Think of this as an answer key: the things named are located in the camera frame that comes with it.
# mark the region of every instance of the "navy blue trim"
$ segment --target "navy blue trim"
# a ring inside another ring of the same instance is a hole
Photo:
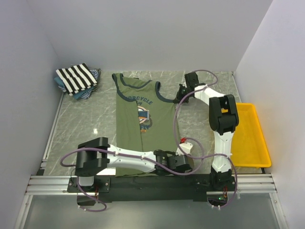
[[[128,97],[126,97],[125,95],[122,94],[122,92],[120,91],[119,89],[119,85],[118,85],[118,78],[116,77],[116,74],[112,74],[112,79],[115,83],[115,86],[116,86],[116,93],[123,99],[123,100],[126,100],[128,102],[134,102],[136,101],[135,99],[130,99]]]
[[[151,80],[149,80],[149,81],[147,81],[145,84],[143,84],[142,86],[136,87],[136,86],[132,86],[132,85],[129,85],[129,84],[125,83],[123,77],[124,77],[124,76],[123,76],[123,74],[121,73],[121,74],[120,74],[120,80],[121,80],[122,84],[123,84],[124,86],[131,87],[131,88],[135,88],[135,89],[143,88],[143,87],[145,87],[147,84],[149,84],[149,82],[151,81]]]
[[[161,101],[163,101],[163,102],[173,103],[173,100],[172,100],[172,99],[166,99],[166,98],[164,98],[164,97],[160,94],[160,92],[159,92],[160,87],[161,87],[161,83],[160,83],[159,81],[157,81],[157,82],[156,82],[156,85],[155,85],[155,90],[156,90],[157,97],[158,97]]]

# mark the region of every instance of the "yellow tray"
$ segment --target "yellow tray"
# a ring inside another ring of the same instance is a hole
[[[270,167],[271,160],[253,104],[237,103],[239,125],[232,139],[231,159],[238,167]]]

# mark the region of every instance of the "stack of folded clothes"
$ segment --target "stack of folded clothes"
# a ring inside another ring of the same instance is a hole
[[[56,70],[58,77],[54,80],[58,87],[75,99],[88,99],[97,91],[100,69],[88,68],[85,63]]]

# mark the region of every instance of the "armhole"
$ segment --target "armhole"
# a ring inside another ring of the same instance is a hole
[[[160,94],[160,92],[159,92],[160,87],[161,87],[161,83],[159,81],[157,81],[156,85],[155,85],[155,90],[156,90],[156,95],[157,95],[158,99],[160,99],[163,102],[172,103],[173,102],[172,99],[166,99]]]
[[[128,101],[128,102],[134,102],[134,101],[136,101],[136,100],[134,100],[134,99],[130,99],[130,98],[126,97],[125,95],[123,95],[123,93],[122,93],[122,92],[120,91],[120,89],[119,89],[118,77],[116,76],[115,73],[112,74],[112,79],[113,79],[113,81],[114,81],[114,83],[115,83],[115,86],[116,86],[116,93],[117,93],[123,100],[126,100],[126,101]]]

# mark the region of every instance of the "black and white striped fabric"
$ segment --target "black and white striped fabric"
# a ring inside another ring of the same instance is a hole
[[[57,75],[63,81],[69,95],[74,95],[97,84],[85,63],[56,70]]]

